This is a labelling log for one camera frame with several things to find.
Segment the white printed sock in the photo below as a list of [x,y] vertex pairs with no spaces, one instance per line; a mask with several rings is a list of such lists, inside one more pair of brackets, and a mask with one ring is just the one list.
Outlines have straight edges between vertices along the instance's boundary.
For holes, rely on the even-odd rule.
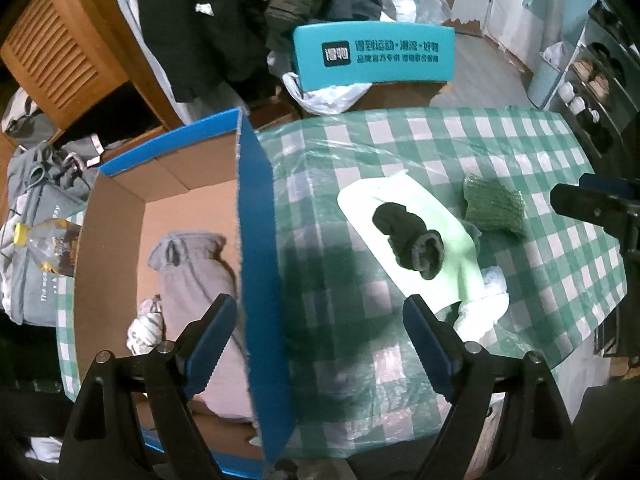
[[155,295],[145,298],[137,308],[137,316],[127,330],[126,346],[134,356],[151,352],[165,337],[162,300]]

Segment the white blue striped sock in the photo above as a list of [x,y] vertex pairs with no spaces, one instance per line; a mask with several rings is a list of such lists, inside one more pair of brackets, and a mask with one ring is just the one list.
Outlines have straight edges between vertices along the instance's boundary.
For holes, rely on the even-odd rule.
[[480,270],[484,290],[479,297],[460,304],[454,330],[463,342],[479,342],[506,314],[510,296],[506,277],[498,266]]

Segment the grey fleece garment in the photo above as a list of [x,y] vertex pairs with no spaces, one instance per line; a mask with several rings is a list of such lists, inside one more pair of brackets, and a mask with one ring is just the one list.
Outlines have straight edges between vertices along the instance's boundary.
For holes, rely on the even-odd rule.
[[[152,249],[148,266],[160,277],[165,334],[176,339],[199,320],[218,295],[236,296],[234,274],[222,258],[226,238],[206,231],[178,231],[165,235]],[[202,413],[229,422],[254,422],[248,391],[245,344],[235,327],[212,378],[194,400]]]

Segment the green sparkly knit cloth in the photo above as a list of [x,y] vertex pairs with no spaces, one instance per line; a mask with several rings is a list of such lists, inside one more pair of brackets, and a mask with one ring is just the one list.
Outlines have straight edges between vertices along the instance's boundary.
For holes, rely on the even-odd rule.
[[468,174],[462,183],[464,220],[481,231],[508,231],[524,237],[525,202],[517,190],[495,180]]

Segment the black fuzzy sock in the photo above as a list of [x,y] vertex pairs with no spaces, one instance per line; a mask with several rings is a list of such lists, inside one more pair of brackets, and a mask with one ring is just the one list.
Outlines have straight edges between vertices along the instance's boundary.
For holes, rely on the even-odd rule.
[[395,259],[403,269],[416,271],[431,281],[444,264],[445,246],[440,233],[404,205],[382,203],[372,216],[375,227],[387,237]]

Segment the shoe rack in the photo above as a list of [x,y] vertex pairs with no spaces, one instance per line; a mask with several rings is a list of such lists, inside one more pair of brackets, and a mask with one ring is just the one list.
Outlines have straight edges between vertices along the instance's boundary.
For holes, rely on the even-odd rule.
[[639,51],[623,22],[594,0],[548,99],[595,170],[619,174],[636,154]]

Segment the green checkered tablecloth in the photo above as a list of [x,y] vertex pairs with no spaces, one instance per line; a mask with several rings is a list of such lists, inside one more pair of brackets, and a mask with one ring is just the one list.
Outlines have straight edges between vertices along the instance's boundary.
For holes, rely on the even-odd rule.
[[256,415],[262,452],[343,458],[439,430],[446,406],[402,324],[483,293],[498,268],[510,302],[476,315],[503,356],[563,362],[622,300],[620,246],[556,214],[552,188],[590,171],[570,127],[525,108],[408,108],[256,132],[239,110],[149,140],[104,164],[82,214],[61,356],[76,389],[94,356],[126,356],[139,301],[181,248],[219,233],[247,357],[219,393]]

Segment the light blue trash bin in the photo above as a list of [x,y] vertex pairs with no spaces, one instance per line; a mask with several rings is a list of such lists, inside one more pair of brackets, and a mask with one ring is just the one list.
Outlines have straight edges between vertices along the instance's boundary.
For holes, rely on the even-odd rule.
[[542,54],[538,55],[538,63],[526,89],[527,97],[534,107],[544,108],[547,105],[561,75],[562,66],[550,63]]

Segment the grey tote bag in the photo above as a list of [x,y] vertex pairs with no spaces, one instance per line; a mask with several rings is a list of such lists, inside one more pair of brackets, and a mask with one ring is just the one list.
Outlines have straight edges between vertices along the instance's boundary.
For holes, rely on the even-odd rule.
[[17,197],[1,228],[1,307],[18,325],[53,327],[66,278],[75,275],[86,202],[42,181]]

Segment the yellow cap plastic bottle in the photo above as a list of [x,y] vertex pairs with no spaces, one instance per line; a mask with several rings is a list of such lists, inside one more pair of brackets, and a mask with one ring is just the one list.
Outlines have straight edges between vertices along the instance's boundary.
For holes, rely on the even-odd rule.
[[40,270],[58,275],[75,275],[81,226],[51,218],[35,226],[17,223],[14,245],[26,247]]

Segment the blue cardboard box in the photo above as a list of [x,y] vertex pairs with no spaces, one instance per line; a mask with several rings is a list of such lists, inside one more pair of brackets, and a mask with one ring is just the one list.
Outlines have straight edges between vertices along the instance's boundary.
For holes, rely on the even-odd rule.
[[128,328],[158,297],[176,340],[220,295],[235,303],[215,374],[191,396],[222,471],[264,478],[295,426],[284,356],[270,161],[247,117],[226,110],[172,130],[99,169],[74,278],[76,363],[129,356]]

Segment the grey clothes pile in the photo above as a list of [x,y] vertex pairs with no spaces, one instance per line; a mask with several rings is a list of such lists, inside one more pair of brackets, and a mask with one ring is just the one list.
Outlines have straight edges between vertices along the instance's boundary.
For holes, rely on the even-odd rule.
[[18,142],[6,170],[10,206],[32,188],[45,184],[83,202],[87,200],[98,173],[96,166],[105,153],[95,133],[55,148],[50,142],[54,133],[52,120],[23,88],[10,97],[1,128]]

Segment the white plastic bag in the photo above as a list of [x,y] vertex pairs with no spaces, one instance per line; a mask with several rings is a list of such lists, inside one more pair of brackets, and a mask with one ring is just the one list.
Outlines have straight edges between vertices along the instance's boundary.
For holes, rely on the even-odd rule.
[[319,90],[304,91],[299,76],[286,72],[281,80],[290,97],[307,113],[314,116],[339,115],[350,110],[372,88],[372,84],[348,84],[329,86]]

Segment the teal shoe box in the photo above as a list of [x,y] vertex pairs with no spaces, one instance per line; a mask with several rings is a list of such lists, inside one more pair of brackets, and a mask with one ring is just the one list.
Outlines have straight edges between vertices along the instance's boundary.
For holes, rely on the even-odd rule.
[[331,22],[294,30],[294,66],[305,91],[349,84],[454,79],[451,27],[382,21]]

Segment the wooden louvered wardrobe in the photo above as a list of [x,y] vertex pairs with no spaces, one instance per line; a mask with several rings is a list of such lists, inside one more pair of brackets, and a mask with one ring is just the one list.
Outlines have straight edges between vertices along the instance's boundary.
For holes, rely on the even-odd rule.
[[104,133],[134,148],[183,125],[116,0],[1,0],[1,66],[54,145]]

